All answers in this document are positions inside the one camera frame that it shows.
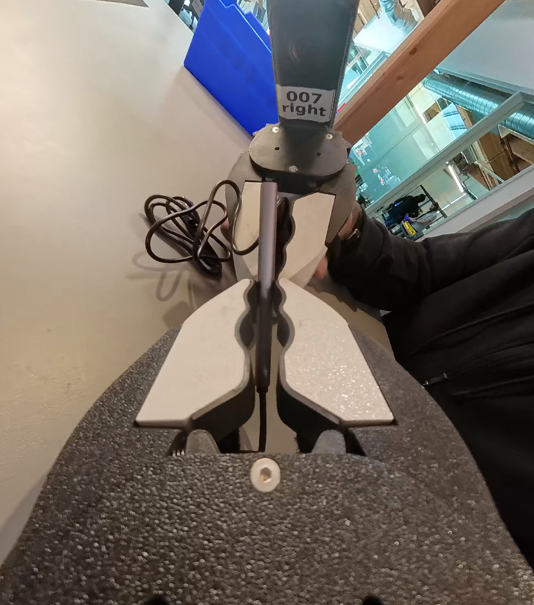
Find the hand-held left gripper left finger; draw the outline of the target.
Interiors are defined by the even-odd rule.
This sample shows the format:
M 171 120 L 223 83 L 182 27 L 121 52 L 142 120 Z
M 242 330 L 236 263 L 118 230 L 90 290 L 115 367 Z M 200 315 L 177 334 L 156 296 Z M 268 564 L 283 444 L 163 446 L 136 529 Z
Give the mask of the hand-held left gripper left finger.
M 242 279 L 185 320 L 137 413 L 138 426 L 238 430 L 251 418 L 254 286 Z

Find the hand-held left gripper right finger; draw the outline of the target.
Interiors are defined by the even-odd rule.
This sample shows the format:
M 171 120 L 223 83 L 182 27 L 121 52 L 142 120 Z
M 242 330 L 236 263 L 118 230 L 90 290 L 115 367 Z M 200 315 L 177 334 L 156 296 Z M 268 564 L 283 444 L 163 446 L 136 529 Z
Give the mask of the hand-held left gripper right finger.
M 347 321 L 288 279 L 277 287 L 283 346 L 278 374 L 286 394 L 340 427 L 392 424 L 393 413 Z

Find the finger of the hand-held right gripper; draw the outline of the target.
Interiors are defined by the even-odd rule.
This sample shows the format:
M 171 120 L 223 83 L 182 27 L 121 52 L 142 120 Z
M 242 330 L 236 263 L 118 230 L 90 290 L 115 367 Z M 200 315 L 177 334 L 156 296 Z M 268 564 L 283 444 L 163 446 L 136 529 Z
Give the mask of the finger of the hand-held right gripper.
M 238 250 L 244 251 L 257 243 L 260 231 L 260 182 L 246 181 L 241 190 L 241 208 L 232 236 Z M 244 255 L 233 253 L 234 271 L 237 280 L 257 279 L 258 247 Z
M 326 256 L 333 206 L 334 196 L 325 193 L 278 201 L 275 282 L 286 279 L 300 287 L 309 283 Z

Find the grey usb hub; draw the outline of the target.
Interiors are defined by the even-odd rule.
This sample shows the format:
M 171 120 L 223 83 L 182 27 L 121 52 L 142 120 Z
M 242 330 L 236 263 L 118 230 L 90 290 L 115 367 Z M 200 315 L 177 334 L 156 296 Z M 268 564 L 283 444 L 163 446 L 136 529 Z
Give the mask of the grey usb hub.
M 267 393 L 271 382 L 272 315 L 276 278 L 277 184 L 264 181 L 260 188 L 256 312 L 256 389 Z

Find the person's right hand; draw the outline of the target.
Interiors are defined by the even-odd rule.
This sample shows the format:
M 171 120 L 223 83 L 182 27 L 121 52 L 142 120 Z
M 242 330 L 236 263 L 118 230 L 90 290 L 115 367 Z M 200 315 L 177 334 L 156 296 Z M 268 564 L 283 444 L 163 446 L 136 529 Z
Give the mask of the person's right hand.
M 343 226 L 341 227 L 335 238 L 332 240 L 330 245 L 327 246 L 326 254 L 317 264 L 316 270 L 313 275 L 314 278 L 319 280 L 324 279 L 328 272 L 329 262 L 339 254 L 343 242 L 345 242 L 349 238 L 355 238 L 354 233 L 357 230 L 356 226 L 362 215 L 362 212 L 363 211 L 361 206 L 358 203 L 355 203 L 351 213 L 347 217 L 346 222 L 343 224 Z

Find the blue storage bin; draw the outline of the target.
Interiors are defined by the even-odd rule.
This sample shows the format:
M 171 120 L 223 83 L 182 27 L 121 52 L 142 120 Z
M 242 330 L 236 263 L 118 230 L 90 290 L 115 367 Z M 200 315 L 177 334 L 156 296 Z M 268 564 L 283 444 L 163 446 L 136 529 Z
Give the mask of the blue storage bin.
M 184 67 L 249 134 L 278 122 L 271 41 L 236 1 L 205 1 Z

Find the wooden beam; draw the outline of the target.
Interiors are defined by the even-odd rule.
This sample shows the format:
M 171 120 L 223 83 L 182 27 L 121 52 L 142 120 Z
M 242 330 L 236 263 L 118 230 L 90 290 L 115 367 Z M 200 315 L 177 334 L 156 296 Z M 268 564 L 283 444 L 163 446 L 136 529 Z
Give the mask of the wooden beam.
M 357 143 L 503 1 L 440 1 L 339 111 L 334 129 Z

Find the silver ventilation duct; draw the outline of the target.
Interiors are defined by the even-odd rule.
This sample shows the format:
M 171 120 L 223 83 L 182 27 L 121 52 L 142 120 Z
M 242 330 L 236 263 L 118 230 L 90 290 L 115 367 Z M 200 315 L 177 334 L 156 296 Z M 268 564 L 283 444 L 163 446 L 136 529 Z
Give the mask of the silver ventilation duct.
M 429 74 L 422 84 L 438 97 L 481 117 L 497 111 L 513 96 L 471 80 L 437 72 Z M 502 127 L 534 143 L 534 97 L 518 93 L 514 107 L 515 111 L 510 112 L 510 105 L 507 105 Z

